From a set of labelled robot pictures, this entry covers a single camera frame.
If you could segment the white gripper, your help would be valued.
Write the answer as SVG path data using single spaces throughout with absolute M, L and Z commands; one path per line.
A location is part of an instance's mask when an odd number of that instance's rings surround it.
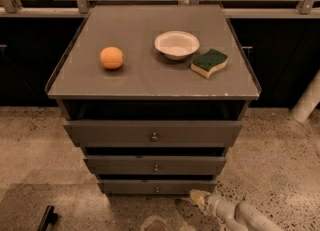
M 197 189 L 192 189 L 189 195 L 198 207 L 205 206 L 208 214 L 221 219 L 231 231 L 245 231 L 245 226 L 235 218 L 236 205 L 234 203 L 224 199 L 221 195 Z

